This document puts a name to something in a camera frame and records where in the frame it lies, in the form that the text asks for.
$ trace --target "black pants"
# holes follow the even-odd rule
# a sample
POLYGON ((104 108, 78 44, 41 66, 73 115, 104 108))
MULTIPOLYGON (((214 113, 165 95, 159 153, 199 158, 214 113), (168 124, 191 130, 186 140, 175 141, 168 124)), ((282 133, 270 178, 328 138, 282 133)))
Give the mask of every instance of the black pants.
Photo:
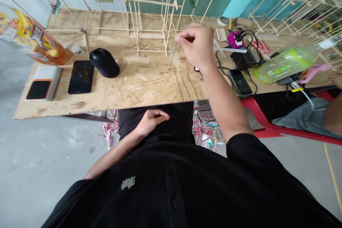
POLYGON ((120 140, 137 127, 149 109, 161 109, 170 116, 170 119, 157 125, 138 147, 157 141, 182 141, 195 144, 195 138, 192 134, 193 102, 119 110, 120 140))

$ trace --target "wooden frame model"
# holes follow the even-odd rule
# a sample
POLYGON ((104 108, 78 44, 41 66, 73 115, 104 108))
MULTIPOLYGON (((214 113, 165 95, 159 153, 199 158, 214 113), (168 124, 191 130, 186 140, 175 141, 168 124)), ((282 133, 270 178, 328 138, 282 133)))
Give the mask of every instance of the wooden frame model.
MULTIPOLYGON (((314 37, 316 44, 328 38, 333 38, 337 42, 342 40, 340 39, 340 36, 342 35, 342 33, 340 33, 340 31, 342 31, 342 17, 333 16, 338 11, 342 11, 342 0, 280 0, 268 14, 255 15, 254 13, 265 1, 266 0, 262 0, 254 11, 248 15, 248 19, 252 19, 259 28, 256 34, 262 32, 275 34, 277 36, 314 37), (292 12, 289 17, 284 19, 277 18, 286 11, 287 7, 290 5, 294 6, 296 3, 301 3, 301 5, 295 12, 292 12), (336 21, 328 26, 337 23, 337 27, 329 32, 325 31, 328 26, 314 30, 315 27, 313 26, 321 21, 320 19, 312 19, 313 15, 317 12, 323 12, 320 15, 325 19, 327 17, 333 17, 336 21)), ((331 69, 336 70, 337 67, 342 66, 342 53, 337 47, 333 47, 332 49, 335 51, 338 60, 329 62, 322 54, 320 54, 319 57, 327 64, 332 65, 331 69)))
MULTIPOLYGON (((73 20, 76 22, 76 24, 79 27, 79 30, 68 30, 68 29, 47 29, 48 31, 63 31, 63 32, 81 32, 84 34, 85 36, 85 42, 86 42, 86 46, 87 46, 87 52, 89 54, 89 47, 88 47, 88 43, 87 43, 87 31, 86 31, 86 25, 87 25, 87 21, 88 21, 88 15, 87 15, 87 19, 86 19, 86 23, 84 26, 81 26, 81 24, 77 21, 77 19, 73 16, 70 8, 68 7, 68 5, 66 4, 66 2, 64 0, 61 0, 64 4, 64 6, 66 7, 66 9, 68 10, 68 12, 71 14, 73 20)), ((169 37, 170 37, 170 32, 178 32, 178 27, 179 27, 179 22, 182 16, 182 11, 183 11, 183 7, 185 4, 186 0, 183 0, 182 5, 180 5, 177 0, 174 0, 173 2, 171 2, 171 0, 162 0, 161 2, 158 1, 152 1, 152 0, 124 0, 125 3, 128 3, 129 6, 129 11, 126 11, 125 6, 122 7, 121 5, 121 0, 118 0, 119 2, 119 6, 120 6, 120 12, 122 14, 123 20, 124 20, 124 24, 125 24, 125 28, 108 28, 108 27, 101 27, 100 26, 100 21, 101 21, 101 15, 103 13, 99 3, 99 9, 100 9, 100 18, 99 21, 97 21, 94 17, 94 15, 92 14, 92 10, 89 8, 87 2, 85 0, 82 0, 88 10, 88 14, 91 15, 92 19, 94 20, 95 24, 96 24, 96 28, 98 29, 98 32, 100 32, 100 30, 119 30, 119 31, 127 31, 129 36, 132 36, 136 39, 136 45, 137 48, 136 50, 133 50, 134 52, 137 52, 137 55, 139 56, 140 52, 157 52, 157 53, 165 53, 166 56, 168 55, 168 53, 170 53, 170 51, 168 51, 168 42, 169 42, 169 37), (162 6, 162 10, 161 10, 161 14, 160 16, 162 17, 163 20, 163 26, 162 28, 158 29, 158 30, 144 30, 143 26, 142 26, 142 22, 141 22, 141 13, 140 13, 140 3, 147 3, 147 4, 157 4, 157 5, 161 5, 162 6), (174 22, 174 11, 180 9, 180 14, 178 17, 178 20, 174 22), (133 24, 133 29, 129 29, 129 15, 131 16, 131 20, 132 20, 132 24, 133 24), (139 38, 145 38, 145 39, 163 39, 164 40, 164 46, 165 46, 165 50, 153 50, 153 49, 141 49, 139 47, 139 38)), ((209 10, 209 7, 211 5, 213 0, 210 0, 207 9, 201 19, 201 22, 203 21, 205 15, 207 14, 207 11, 209 10)), ((192 14, 190 15, 190 17, 193 20, 193 13, 195 11, 192 11, 192 14)))

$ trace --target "red chair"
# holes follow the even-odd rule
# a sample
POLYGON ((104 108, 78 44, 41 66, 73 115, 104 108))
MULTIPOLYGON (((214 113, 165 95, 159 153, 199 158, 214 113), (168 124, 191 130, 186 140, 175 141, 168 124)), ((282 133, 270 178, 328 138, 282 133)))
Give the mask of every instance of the red chair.
MULTIPOLYGON (((317 92, 316 95, 329 102, 332 102, 334 100, 334 98, 327 91, 317 92)), ((331 137, 314 134, 314 133, 310 133, 307 131, 300 131, 300 130, 295 130, 291 128, 276 126, 270 123, 268 119, 266 118, 266 116, 264 115, 264 113, 262 112, 259 104, 256 102, 254 98, 243 99, 241 100, 241 102, 244 107, 250 108, 252 110, 256 120, 260 123, 260 125, 264 127, 263 129, 258 129, 254 131, 255 135, 258 138, 285 136, 285 135, 280 134, 282 133, 282 134, 288 134, 288 135, 304 137, 304 138, 308 138, 312 140, 322 141, 326 143, 342 145, 342 141, 331 138, 331 137)))

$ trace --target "black t-shirt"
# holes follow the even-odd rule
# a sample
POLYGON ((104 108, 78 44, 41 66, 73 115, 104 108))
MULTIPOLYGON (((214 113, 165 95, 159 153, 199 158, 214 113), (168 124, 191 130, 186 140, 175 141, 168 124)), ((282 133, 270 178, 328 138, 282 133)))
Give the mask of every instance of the black t-shirt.
POLYGON ((342 227, 255 136, 232 137, 227 157, 147 144, 76 182, 43 227, 342 227))

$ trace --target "white power bank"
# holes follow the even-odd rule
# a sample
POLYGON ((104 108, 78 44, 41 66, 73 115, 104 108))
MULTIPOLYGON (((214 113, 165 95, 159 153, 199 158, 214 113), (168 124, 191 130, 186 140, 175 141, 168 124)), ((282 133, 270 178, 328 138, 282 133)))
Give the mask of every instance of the white power bank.
POLYGON ((33 78, 26 101, 51 101, 62 69, 58 66, 39 66, 33 78))

